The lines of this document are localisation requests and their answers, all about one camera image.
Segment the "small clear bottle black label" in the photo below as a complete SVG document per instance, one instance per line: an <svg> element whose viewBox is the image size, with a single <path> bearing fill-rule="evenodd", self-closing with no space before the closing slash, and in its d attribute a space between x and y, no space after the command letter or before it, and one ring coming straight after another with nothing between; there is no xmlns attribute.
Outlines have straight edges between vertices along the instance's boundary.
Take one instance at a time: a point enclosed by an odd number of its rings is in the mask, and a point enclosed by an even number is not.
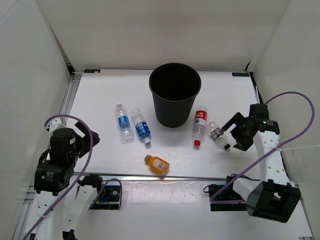
<svg viewBox="0 0 320 240"><path fill-rule="evenodd" d="M214 139L216 144L221 149L228 150L231 147L228 141L228 137L225 135L224 132L221 132L221 128L216 122L209 122L206 128L209 135Z"/></svg>

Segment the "clear bottle light blue label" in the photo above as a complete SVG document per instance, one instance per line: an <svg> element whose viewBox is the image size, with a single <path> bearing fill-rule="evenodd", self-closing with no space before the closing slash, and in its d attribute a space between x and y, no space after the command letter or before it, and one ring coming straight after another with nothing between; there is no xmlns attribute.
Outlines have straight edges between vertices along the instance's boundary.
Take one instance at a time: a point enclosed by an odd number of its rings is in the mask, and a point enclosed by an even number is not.
<svg viewBox="0 0 320 240"><path fill-rule="evenodd" d="M134 133L131 128L128 112L126 108L121 104L116 104L116 119L121 132L121 137L125 143L132 142L134 140Z"/></svg>

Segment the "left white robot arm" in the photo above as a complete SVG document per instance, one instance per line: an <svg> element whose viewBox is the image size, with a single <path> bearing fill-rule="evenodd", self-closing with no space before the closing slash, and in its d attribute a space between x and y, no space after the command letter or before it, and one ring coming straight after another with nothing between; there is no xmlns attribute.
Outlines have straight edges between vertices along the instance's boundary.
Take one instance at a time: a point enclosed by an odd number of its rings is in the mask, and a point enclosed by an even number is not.
<svg viewBox="0 0 320 240"><path fill-rule="evenodd" d="M99 135L85 123L50 128L49 148L39 157L34 177L37 215L32 231L36 240L74 240L76 227L94 200L105 194L102 178L90 174L71 182L78 159L91 155Z"/></svg>

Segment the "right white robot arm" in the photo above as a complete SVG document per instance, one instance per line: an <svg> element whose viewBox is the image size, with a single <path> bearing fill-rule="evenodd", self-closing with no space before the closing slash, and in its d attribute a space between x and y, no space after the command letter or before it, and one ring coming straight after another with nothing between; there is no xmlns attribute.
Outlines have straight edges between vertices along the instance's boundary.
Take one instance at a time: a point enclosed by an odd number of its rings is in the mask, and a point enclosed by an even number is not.
<svg viewBox="0 0 320 240"><path fill-rule="evenodd" d="M223 127L231 125L231 136L235 139L235 149L247 151L255 146L260 171L259 184L246 176L233 175L232 183L225 186L224 193L230 200L240 196L245 201L247 213L252 217L287 223L296 208L301 192L293 187L285 172L282 156L277 146L280 143L280 129L276 121L269 119L265 104L252 104L249 114L244 117L236 113Z"/></svg>

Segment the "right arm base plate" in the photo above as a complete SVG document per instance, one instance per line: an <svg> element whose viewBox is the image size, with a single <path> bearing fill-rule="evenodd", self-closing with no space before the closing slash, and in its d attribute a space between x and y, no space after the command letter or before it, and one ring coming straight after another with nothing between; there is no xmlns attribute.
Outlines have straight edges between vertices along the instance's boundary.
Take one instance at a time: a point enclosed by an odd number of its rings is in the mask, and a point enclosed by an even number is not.
<svg viewBox="0 0 320 240"><path fill-rule="evenodd" d="M203 188L205 194L209 194L212 197L218 190L223 187L221 184L210 184ZM230 187L224 190L220 195L218 195L215 201L239 201L242 200L241 196L234 192ZM232 203L232 204L210 204L211 212L243 212L247 211L245 203Z"/></svg>

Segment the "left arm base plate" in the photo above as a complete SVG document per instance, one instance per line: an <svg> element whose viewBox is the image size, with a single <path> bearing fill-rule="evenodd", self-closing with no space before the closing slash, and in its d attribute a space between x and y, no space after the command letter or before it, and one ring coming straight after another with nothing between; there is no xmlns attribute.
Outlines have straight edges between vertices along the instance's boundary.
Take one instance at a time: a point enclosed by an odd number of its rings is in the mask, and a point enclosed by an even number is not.
<svg viewBox="0 0 320 240"><path fill-rule="evenodd" d="M98 197L90 205L90 210L118 211L122 206L123 186L120 180L113 178L104 182Z"/></svg>

